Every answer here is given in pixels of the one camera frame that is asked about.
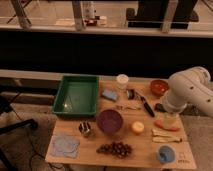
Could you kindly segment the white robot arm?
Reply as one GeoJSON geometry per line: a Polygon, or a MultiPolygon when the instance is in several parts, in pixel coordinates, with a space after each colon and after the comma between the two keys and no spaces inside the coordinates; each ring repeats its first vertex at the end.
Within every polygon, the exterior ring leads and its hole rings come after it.
{"type": "Polygon", "coordinates": [[[169,89],[162,97],[162,105],[168,113],[181,113],[188,103],[213,117],[213,91],[207,85],[211,76],[203,67],[193,67],[176,72],[168,79],[169,89]]]}

